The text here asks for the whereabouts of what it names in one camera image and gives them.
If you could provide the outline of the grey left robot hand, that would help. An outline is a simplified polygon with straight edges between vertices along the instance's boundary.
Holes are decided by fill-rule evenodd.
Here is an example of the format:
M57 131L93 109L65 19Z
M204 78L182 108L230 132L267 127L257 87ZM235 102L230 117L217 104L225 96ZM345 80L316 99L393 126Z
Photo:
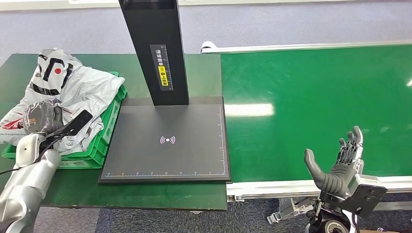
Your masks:
M23 112L26 133L52 133L64 126L61 101L47 99L30 104Z

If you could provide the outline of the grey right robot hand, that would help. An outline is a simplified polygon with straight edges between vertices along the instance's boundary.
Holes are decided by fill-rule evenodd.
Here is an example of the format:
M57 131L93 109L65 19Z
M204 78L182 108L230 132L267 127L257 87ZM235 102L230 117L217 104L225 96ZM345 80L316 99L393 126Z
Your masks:
M310 149L304 150L304 162L317 188L322 192L344 198L349 195L348 185L353 176L362 173L364 166L364 161L361 158L363 134L359 126L354 126L347 133L347 141L340 138L339 143L336 162L329 173L320 169L315 161L314 153Z

